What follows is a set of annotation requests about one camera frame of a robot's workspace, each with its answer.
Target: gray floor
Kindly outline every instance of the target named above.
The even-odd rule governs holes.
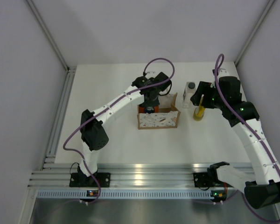
[[[64,199],[37,199],[40,218]],[[30,224],[262,224],[246,208],[237,194],[225,205],[208,205],[191,200],[99,200],[86,206],[71,202],[48,218],[39,220],[36,209]],[[273,206],[257,210],[267,219],[276,220]]]

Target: perforated metal strip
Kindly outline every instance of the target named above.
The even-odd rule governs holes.
[[[39,190],[38,198],[93,198],[87,190]],[[213,199],[211,192],[201,190],[109,190],[103,189],[101,199]]]

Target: gray wall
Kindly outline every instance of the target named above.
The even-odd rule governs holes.
[[[247,99],[256,105],[280,162],[280,0],[238,65],[238,72]]]
[[[235,60],[268,0],[35,0],[70,65]]]
[[[0,224],[20,214],[65,76],[23,0],[0,0]]]

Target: white table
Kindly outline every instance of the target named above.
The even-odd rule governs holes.
[[[137,129],[137,108],[118,118],[106,130],[109,143],[100,150],[99,163],[107,164],[188,164],[250,162],[238,139],[221,111],[208,109],[197,122],[192,118],[194,106],[181,107],[186,82],[212,82],[211,63],[174,63],[175,76],[171,93],[178,93],[176,106],[181,111],[177,129]],[[55,163],[79,162],[79,155],[62,149],[66,138],[79,126],[81,113],[93,111],[122,93],[136,77],[142,75],[145,64],[79,65],[75,74]],[[230,75],[238,77],[233,62],[222,66]],[[153,63],[147,69],[157,75],[163,71],[171,75],[168,63]],[[82,150],[81,133],[78,132],[68,147]]]

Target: cardboard box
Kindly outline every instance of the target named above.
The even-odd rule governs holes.
[[[159,96],[158,113],[140,113],[138,106],[138,129],[177,128],[181,112],[175,106],[176,97],[177,93]]]

